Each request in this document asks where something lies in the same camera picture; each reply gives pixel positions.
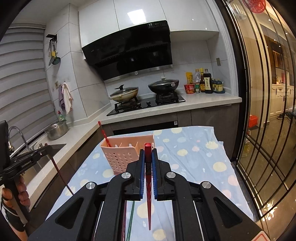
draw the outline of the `black range hood glass panel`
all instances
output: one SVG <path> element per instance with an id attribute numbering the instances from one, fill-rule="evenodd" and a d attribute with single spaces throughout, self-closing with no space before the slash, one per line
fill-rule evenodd
<path id="1" fill-rule="evenodd" d="M 84 46 L 82 50 L 88 64 L 103 80 L 173 64 L 166 20 L 117 31 Z"/>

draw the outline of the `kitchen sink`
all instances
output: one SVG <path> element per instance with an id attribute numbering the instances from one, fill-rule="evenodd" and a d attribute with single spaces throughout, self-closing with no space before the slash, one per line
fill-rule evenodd
<path id="1" fill-rule="evenodd" d="M 66 144 L 56 144 L 51 145 L 53 149 L 53 157 L 65 146 Z M 22 173 L 22 176 L 25 180 L 25 185 L 28 185 L 28 183 L 37 175 L 38 172 L 41 171 L 41 169 L 50 161 L 50 159 L 47 156 L 41 157 L 41 159 L 31 168 L 26 170 L 24 173 Z"/>

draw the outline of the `hand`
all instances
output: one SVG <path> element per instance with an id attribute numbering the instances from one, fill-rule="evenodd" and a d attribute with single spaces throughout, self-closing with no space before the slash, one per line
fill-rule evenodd
<path id="1" fill-rule="evenodd" d="M 19 198 L 20 203 L 22 205 L 29 207 L 31 205 L 31 202 L 29 199 L 29 194 L 27 192 L 27 187 L 24 184 L 24 182 L 25 182 L 24 178 L 22 176 L 20 176 L 20 182 L 19 182 L 19 184 L 17 184 L 17 190 L 19 191 L 18 198 Z M 12 192 L 7 188 L 2 188 L 2 196 L 5 199 L 8 199 L 8 201 L 3 200 L 5 205 L 8 206 L 9 208 L 14 209 L 14 207 L 10 201 L 12 199 Z"/>

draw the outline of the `towel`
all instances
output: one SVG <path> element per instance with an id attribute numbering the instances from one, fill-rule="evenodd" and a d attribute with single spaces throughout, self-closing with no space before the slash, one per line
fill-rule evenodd
<path id="1" fill-rule="evenodd" d="M 72 110 L 73 97 L 70 93 L 70 88 L 66 84 L 66 82 L 63 83 L 62 94 L 64 96 L 65 109 L 66 109 L 66 115 L 67 115 Z"/>
<path id="2" fill-rule="evenodd" d="M 65 101 L 64 101 L 64 96 L 62 93 L 62 86 L 61 85 L 59 85 L 59 107 L 61 107 L 62 111 L 66 111 Z"/>

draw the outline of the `stainless steel pot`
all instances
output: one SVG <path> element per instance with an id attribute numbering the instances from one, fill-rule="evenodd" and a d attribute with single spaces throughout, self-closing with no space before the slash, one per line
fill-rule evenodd
<path id="1" fill-rule="evenodd" d="M 123 88 L 124 85 L 121 85 L 115 90 L 119 89 L 118 91 L 114 92 L 110 95 L 110 99 L 116 102 L 124 102 L 135 98 L 138 94 L 139 87 L 128 87 Z"/>
<path id="2" fill-rule="evenodd" d="M 45 132 L 50 140 L 56 140 L 61 136 L 65 135 L 68 131 L 68 126 L 66 120 L 59 121 L 51 126 L 49 126 Z"/>
<path id="3" fill-rule="evenodd" d="M 161 78 L 160 81 L 156 81 L 148 85 L 149 89 L 156 94 L 167 94 L 173 92 L 179 85 L 179 80 L 166 80 Z"/>

